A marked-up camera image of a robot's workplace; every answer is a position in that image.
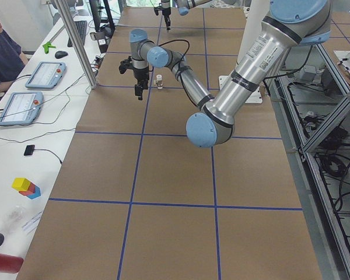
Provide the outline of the white PPR pipe fitting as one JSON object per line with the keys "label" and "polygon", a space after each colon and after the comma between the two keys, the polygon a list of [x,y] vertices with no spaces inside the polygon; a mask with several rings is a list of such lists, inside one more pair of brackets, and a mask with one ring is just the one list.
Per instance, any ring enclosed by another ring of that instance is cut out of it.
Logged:
{"label": "white PPR pipe fitting", "polygon": [[163,77],[161,74],[156,75],[155,79],[153,80],[153,84],[157,89],[163,89]]}

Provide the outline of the black monitor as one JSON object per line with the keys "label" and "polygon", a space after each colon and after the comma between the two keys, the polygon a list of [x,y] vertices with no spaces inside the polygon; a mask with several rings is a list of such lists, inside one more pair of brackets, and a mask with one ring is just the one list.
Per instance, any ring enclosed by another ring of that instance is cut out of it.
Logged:
{"label": "black monitor", "polygon": [[108,36],[112,36],[115,31],[115,24],[108,0],[89,0],[89,6],[95,32],[105,32]]}

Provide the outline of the black keyboard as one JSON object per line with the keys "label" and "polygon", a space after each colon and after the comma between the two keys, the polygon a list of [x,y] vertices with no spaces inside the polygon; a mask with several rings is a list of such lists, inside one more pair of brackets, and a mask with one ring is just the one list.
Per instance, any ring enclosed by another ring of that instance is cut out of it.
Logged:
{"label": "black keyboard", "polygon": [[86,38],[86,32],[87,32],[87,28],[88,28],[88,22],[86,20],[77,20],[74,21],[76,30],[79,34],[80,40],[82,42],[82,45],[85,44],[85,38]]}

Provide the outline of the black computer mouse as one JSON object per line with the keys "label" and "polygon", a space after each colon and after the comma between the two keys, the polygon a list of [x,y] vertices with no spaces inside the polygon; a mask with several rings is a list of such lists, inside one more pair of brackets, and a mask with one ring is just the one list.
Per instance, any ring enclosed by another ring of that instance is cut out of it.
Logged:
{"label": "black computer mouse", "polygon": [[68,55],[68,53],[66,51],[57,51],[55,54],[54,54],[54,57],[56,59],[61,59],[61,58],[64,58]]}

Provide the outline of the upper blue teach pendant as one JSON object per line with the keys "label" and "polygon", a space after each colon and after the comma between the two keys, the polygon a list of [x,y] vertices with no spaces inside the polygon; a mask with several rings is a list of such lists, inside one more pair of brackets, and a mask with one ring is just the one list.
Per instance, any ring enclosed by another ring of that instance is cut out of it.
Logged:
{"label": "upper blue teach pendant", "polygon": [[28,89],[54,89],[62,79],[67,66],[64,62],[41,61],[27,80]]}

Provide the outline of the blue teach pendant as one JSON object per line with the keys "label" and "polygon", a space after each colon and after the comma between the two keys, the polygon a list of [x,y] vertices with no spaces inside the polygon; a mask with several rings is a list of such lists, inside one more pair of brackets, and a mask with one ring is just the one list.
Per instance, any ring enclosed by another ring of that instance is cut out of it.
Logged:
{"label": "blue teach pendant", "polygon": [[12,93],[0,116],[0,126],[31,124],[39,116],[43,101],[42,92]]}
{"label": "blue teach pendant", "polygon": [[67,66],[64,62],[41,61],[27,80],[28,89],[54,89],[62,79]]}

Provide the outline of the green plastic part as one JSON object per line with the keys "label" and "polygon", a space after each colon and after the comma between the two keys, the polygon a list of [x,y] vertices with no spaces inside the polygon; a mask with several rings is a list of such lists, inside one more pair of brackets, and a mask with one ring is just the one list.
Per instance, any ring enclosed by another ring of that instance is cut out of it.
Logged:
{"label": "green plastic part", "polygon": [[48,54],[50,49],[52,49],[52,48],[56,48],[56,46],[52,45],[52,43],[50,41],[43,44],[43,49],[44,49],[45,54]]}

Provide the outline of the lower blue teach pendant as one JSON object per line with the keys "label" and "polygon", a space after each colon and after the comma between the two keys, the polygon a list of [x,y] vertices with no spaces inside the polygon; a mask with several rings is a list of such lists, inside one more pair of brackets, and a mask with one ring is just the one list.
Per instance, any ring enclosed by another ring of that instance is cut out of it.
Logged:
{"label": "lower blue teach pendant", "polygon": [[0,126],[31,124],[39,116],[43,101],[42,92],[12,93],[0,116]]}

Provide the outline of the small black box on table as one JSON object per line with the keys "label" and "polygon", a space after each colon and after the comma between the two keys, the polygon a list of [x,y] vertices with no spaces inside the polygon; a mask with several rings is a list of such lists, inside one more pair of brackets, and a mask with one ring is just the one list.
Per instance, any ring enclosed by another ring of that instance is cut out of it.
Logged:
{"label": "small black box on table", "polygon": [[31,156],[35,150],[35,145],[27,145],[24,150],[24,156]]}

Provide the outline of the seated person in dark shirt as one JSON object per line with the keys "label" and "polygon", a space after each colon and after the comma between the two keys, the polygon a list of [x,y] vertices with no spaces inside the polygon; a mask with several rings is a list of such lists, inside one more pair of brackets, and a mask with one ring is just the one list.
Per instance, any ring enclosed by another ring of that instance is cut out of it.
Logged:
{"label": "seated person in dark shirt", "polygon": [[0,93],[10,88],[27,63],[21,46],[8,35],[0,22]]}

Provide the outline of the stacked coloured toy blocks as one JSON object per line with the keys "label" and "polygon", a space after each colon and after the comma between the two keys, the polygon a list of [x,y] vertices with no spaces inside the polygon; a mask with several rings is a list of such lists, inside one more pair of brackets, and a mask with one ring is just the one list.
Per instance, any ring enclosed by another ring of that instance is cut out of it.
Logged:
{"label": "stacked coloured toy blocks", "polygon": [[35,199],[41,196],[41,190],[26,178],[17,177],[12,183],[12,188],[28,199]]}

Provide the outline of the red cylinder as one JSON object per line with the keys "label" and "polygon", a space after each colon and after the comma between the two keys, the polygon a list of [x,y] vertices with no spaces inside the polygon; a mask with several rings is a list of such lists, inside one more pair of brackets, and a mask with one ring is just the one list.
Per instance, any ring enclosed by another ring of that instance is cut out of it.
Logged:
{"label": "red cylinder", "polygon": [[15,274],[20,271],[23,262],[22,257],[0,253],[0,272]]}

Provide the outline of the aluminium frame post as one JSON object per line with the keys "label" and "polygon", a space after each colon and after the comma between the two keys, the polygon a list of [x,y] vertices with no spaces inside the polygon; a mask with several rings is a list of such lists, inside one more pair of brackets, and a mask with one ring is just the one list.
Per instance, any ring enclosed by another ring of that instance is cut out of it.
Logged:
{"label": "aluminium frame post", "polygon": [[82,66],[87,81],[89,82],[91,89],[95,89],[97,86],[97,80],[95,74],[92,71],[90,61],[84,49],[84,45],[82,44],[82,40],[78,34],[77,28],[74,24],[74,20],[69,12],[68,4],[65,0],[55,0],[54,2],[61,15],[68,36],[72,41],[73,48]]}

